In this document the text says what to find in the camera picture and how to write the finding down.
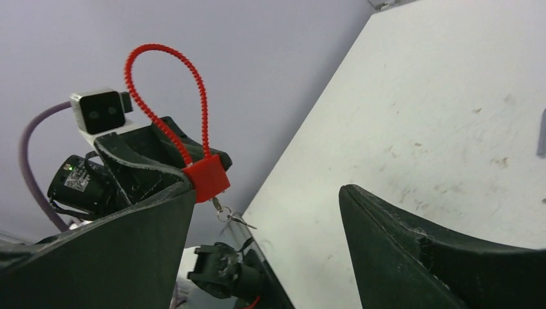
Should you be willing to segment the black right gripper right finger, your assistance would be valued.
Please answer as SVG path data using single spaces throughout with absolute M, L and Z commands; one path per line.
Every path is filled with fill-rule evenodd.
M 544 308 L 545 251 L 465 235 L 358 185 L 339 208 L 363 308 Z

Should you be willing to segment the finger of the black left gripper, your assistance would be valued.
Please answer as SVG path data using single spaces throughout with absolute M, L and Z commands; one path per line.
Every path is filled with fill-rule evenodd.
M 186 166 L 174 144 L 160 132 L 108 133 L 93 146 L 117 188 L 117 202 L 127 208 L 142 201 L 159 201 L 159 193 L 176 185 L 182 205 L 193 207 L 193 188 L 182 172 Z
M 180 138 L 182 145 L 185 146 L 186 150 L 188 150 L 194 163 L 204 158 L 203 146 L 201 143 L 188 137 L 171 117 L 162 117 L 161 120 L 163 120 L 164 123 Z M 159 130 L 159 128 L 154 124 L 151 124 L 151 131 L 153 132 L 152 141 L 156 142 L 158 145 L 157 149 L 159 151 L 159 157 L 157 161 L 175 167 L 185 167 L 186 164 L 184 163 L 182 155 L 174 146 L 173 142 L 165 135 L 165 133 L 161 132 L 161 130 Z M 213 148 L 210 149 L 210 152 L 211 155 L 219 155 L 223 168 L 228 171 L 232 166 L 231 157 L 225 151 L 219 151 Z

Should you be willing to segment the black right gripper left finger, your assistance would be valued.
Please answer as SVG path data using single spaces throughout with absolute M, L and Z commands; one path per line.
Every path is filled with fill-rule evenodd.
M 1 247 L 1 307 L 168 308 L 195 200 L 176 183 L 81 228 Z

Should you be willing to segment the red cable padlock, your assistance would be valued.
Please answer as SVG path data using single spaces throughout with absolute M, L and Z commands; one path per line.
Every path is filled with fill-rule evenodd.
M 135 84 L 133 82 L 133 65 L 137 57 L 145 52 L 159 51 L 164 52 L 180 60 L 191 72 L 194 81 L 198 87 L 200 95 L 201 105 L 201 119 L 202 119 L 202 149 L 203 158 L 194 162 L 191 158 L 186 146 L 183 145 L 182 140 L 174 131 L 161 120 L 150 107 L 144 102 L 142 97 L 138 94 Z M 127 56 L 124 65 L 124 82 L 130 97 L 136 102 L 137 106 L 142 112 L 151 120 L 151 122 L 159 128 L 159 130 L 174 144 L 177 151 L 181 154 L 182 159 L 186 166 L 182 171 L 189 177 L 194 190 L 196 191 L 196 202 L 202 203 L 212 200 L 220 193 L 230 187 L 230 182 L 221 163 L 220 156 L 218 154 L 212 154 L 209 145 L 209 110 L 208 110 L 208 97 L 205 85 L 203 83 L 202 76 L 194 64 L 180 51 L 158 43 L 148 43 L 136 47 Z

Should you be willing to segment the red padlock small key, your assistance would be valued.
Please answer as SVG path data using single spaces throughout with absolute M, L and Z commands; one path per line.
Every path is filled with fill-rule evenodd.
M 217 197 L 211 199 L 214 208 L 216 209 L 217 218 L 224 223 L 235 222 L 247 228 L 256 229 L 255 226 L 247 223 L 240 215 L 236 214 L 228 206 L 223 206 Z

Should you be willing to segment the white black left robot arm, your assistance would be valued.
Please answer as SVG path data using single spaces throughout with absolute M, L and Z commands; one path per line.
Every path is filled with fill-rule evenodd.
M 197 189 L 183 170 L 186 164 L 156 125 L 83 136 L 93 150 L 61 165 L 47 192 L 53 205 L 74 209 L 74 216 L 88 221 L 177 198 L 195 205 Z

